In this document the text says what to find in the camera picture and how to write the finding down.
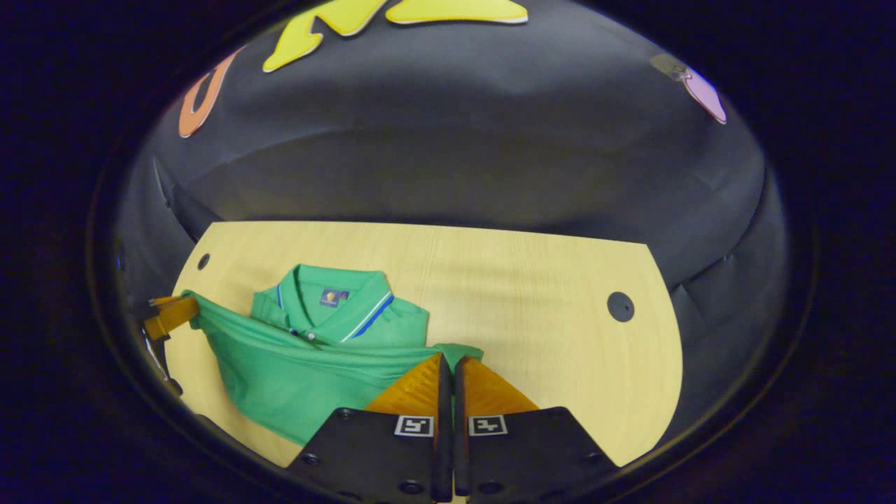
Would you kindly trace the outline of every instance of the wooden table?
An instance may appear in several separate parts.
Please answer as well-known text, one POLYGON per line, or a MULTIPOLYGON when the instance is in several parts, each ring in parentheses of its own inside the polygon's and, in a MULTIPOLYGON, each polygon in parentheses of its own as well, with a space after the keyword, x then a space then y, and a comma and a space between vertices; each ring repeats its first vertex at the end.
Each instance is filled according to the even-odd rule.
MULTIPOLYGON (((566 406, 617 464, 656 445, 681 387, 681 340, 647 246, 537 233, 355 222, 219 222, 174 289, 248 315, 253 293, 296 264, 381 270, 395 295, 429 310, 427 344, 465 343, 540 407, 566 406), (200 258, 210 254, 199 270, 200 258), (635 315, 612 318, 608 296, 635 315)), ((168 369, 195 412, 281 466, 300 446, 230 402, 201 331, 165 343, 168 369)))

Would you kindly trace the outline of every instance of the shirt label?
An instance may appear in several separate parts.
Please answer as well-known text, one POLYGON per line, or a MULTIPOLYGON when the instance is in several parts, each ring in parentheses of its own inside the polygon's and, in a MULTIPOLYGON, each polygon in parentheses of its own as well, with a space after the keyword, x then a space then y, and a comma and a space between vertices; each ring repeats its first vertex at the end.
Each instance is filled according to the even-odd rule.
POLYGON ((340 300, 349 298, 348 291, 335 291, 333 289, 324 289, 321 294, 321 304, 329 307, 338 307, 340 300))

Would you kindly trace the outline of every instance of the yellow letter cutout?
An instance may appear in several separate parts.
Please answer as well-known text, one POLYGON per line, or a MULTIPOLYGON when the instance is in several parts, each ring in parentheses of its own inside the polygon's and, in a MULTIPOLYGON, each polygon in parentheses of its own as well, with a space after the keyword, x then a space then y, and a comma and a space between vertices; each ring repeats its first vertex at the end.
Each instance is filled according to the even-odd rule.
MULTIPOLYGON (((273 72, 314 52, 323 35, 312 33, 315 18, 321 18, 343 37, 361 32, 386 0, 333 0, 292 18, 280 34, 273 54, 262 69, 273 72)), ((386 12, 386 19, 397 24, 443 21, 480 21, 508 24, 523 23, 529 14, 522 5, 510 0, 403 0, 386 12)))

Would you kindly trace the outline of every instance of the orange letter cutout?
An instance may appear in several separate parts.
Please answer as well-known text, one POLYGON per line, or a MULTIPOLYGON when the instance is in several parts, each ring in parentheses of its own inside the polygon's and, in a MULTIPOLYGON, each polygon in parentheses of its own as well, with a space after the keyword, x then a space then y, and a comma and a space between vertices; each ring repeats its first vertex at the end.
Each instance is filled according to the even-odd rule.
POLYGON ((214 107, 215 100, 218 98, 218 93, 221 90, 221 83, 224 82, 224 75, 227 73, 227 69, 230 68, 230 64, 233 63, 233 58, 237 57, 237 54, 241 50, 243 50, 243 48, 237 49, 237 52, 228 56, 211 71, 209 89, 205 92, 205 98, 202 100, 202 105, 200 105, 199 108, 195 106, 196 95, 199 94, 199 87, 202 86, 205 79, 209 78, 209 75, 206 74, 202 79, 197 81, 196 84, 193 84, 190 91, 186 92, 186 95, 184 96, 184 106, 180 108, 180 119, 177 121, 177 132, 180 133, 183 138, 187 138, 195 133, 196 130, 199 129, 199 126, 202 126, 202 123, 204 123, 205 119, 209 116, 211 108, 214 107))

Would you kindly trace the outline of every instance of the green polo shirt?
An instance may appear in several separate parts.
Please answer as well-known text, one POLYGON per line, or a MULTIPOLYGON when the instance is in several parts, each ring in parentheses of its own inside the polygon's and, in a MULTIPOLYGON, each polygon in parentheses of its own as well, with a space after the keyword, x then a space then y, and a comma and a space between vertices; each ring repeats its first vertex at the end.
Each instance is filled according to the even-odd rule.
POLYGON ((469 346, 424 346, 427 312, 395 299, 381 272, 299 265, 255 295, 252 317, 183 295, 199 303, 190 326, 206 334, 237 409, 301 445, 335 408, 363 409, 434 354, 451 369, 482 358, 469 346))
POLYGON ((255 294, 251 317, 307 341, 370 348, 426 344, 429 313, 395 298, 383 272, 298 265, 255 294))

